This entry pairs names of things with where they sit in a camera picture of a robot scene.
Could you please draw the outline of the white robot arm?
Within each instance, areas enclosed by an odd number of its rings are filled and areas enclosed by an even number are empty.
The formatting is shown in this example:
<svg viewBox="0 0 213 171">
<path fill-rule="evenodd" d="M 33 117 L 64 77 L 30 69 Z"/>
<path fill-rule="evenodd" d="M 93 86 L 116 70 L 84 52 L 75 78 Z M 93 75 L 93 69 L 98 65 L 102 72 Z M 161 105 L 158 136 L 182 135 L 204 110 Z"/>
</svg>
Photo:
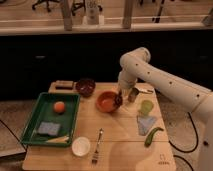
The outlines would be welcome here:
<svg viewBox="0 0 213 171">
<path fill-rule="evenodd" d="M 121 90 L 132 89 L 141 79 L 173 102 L 182 105 L 204 124 L 204 136 L 196 171 L 213 171 L 213 91 L 149 64 L 151 54 L 145 47 L 123 54 L 118 75 Z"/>
</svg>

